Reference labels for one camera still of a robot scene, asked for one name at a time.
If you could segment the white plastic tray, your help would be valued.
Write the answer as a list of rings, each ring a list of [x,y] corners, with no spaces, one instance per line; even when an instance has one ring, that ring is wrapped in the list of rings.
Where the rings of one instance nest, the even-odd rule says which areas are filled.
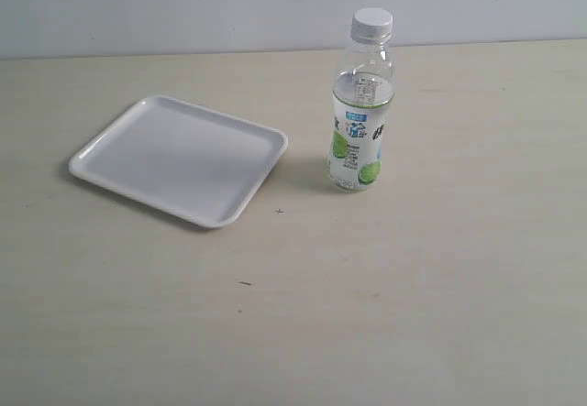
[[[217,229],[234,223],[288,148],[281,131],[152,95],[70,158],[75,178]]]

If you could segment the white bottle cap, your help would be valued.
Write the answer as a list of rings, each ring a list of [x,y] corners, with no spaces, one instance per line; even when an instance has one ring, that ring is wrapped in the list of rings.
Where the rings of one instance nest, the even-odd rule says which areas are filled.
[[[390,31],[393,28],[393,14],[379,7],[365,7],[357,10],[352,19],[352,30]]]

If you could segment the clear plastic drink bottle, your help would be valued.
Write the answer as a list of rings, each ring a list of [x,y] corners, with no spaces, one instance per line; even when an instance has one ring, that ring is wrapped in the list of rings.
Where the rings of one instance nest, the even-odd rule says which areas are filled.
[[[334,125],[327,172],[338,187],[359,192],[382,169],[382,140],[395,95],[390,37],[353,33],[335,72]]]

